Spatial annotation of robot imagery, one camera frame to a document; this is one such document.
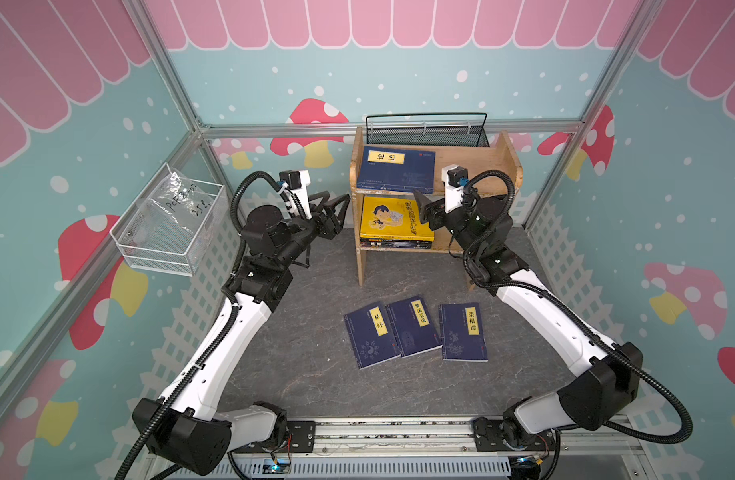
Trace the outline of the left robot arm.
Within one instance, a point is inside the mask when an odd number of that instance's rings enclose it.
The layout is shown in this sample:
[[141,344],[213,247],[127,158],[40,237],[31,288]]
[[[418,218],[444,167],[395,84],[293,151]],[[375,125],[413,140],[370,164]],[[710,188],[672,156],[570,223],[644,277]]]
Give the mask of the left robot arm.
[[240,223],[237,263],[222,288],[224,303],[209,334],[174,382],[156,400],[143,398],[133,412],[140,432],[116,476],[124,479],[144,450],[171,461],[167,474],[186,468],[211,473],[248,444],[277,452],[290,440],[287,413],[267,402],[221,414],[229,379],[293,280],[291,266],[306,266],[313,242],[344,228],[349,195],[320,192],[304,198],[285,192],[293,215],[275,205],[255,208]]

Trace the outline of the dark blue yin-yang book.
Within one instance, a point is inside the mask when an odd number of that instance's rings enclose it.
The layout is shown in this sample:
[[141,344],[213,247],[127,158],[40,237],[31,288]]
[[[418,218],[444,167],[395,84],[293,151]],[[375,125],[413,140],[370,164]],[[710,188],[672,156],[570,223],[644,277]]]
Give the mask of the dark blue yin-yang book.
[[344,315],[359,370],[401,357],[385,304],[375,302]]

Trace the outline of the yellow cartoon book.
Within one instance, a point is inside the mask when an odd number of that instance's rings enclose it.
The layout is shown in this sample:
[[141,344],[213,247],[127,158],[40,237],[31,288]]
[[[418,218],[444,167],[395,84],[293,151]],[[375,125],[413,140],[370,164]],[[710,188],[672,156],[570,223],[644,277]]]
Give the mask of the yellow cartoon book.
[[435,234],[421,224],[417,201],[401,197],[366,196],[360,236],[367,240],[391,240],[431,243]]

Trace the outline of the black deer antler book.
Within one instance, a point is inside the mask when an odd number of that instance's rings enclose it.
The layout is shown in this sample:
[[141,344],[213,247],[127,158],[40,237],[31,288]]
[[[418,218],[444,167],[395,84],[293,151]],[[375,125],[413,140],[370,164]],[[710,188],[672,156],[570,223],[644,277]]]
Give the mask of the black deer antler book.
[[433,240],[397,240],[381,238],[361,238],[361,248],[383,248],[383,249],[421,249],[428,250],[433,247]]

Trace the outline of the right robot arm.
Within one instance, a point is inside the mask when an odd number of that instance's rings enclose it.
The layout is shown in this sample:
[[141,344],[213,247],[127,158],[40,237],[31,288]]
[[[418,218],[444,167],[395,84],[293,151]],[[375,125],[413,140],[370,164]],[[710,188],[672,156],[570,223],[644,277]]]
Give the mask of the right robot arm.
[[[529,264],[513,252],[505,238],[511,230],[507,196],[474,197],[453,210],[445,201],[413,194],[421,223],[445,229],[459,243],[461,263],[475,286],[519,313],[555,349],[573,381],[539,397],[507,408],[499,438],[513,450],[527,447],[549,430],[609,427],[629,437],[656,444],[679,444],[693,434],[693,420],[679,398],[643,370],[643,352],[631,342],[619,344],[587,324],[541,282]],[[652,434],[613,422],[632,404],[645,383],[679,416],[679,428]]]

